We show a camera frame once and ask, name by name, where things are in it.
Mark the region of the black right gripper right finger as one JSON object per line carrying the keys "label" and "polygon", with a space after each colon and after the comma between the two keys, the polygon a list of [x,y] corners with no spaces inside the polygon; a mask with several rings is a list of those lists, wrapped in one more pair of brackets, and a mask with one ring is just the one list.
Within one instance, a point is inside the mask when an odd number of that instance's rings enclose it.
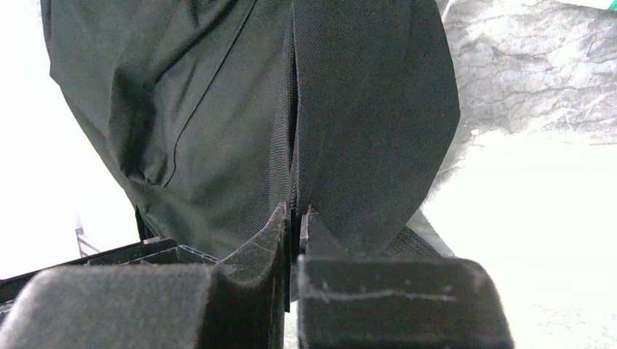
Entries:
{"label": "black right gripper right finger", "polygon": [[501,299],[477,262],[352,257],[316,212],[302,219],[302,348],[513,348]]}

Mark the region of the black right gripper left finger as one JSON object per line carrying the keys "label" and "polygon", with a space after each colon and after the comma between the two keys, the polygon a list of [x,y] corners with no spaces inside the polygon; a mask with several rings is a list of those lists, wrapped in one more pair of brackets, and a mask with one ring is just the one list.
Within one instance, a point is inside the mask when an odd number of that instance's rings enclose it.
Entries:
{"label": "black right gripper left finger", "polygon": [[218,264],[63,266],[35,275],[3,348],[282,348],[287,205]]}

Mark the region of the black student backpack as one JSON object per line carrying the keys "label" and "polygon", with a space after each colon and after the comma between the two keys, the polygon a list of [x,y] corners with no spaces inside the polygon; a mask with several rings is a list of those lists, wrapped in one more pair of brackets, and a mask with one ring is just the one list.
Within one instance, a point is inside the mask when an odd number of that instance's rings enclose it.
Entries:
{"label": "black student backpack", "polygon": [[280,202],[355,255],[407,227],[460,119],[435,1],[43,1],[50,76],[148,234],[223,258]]}

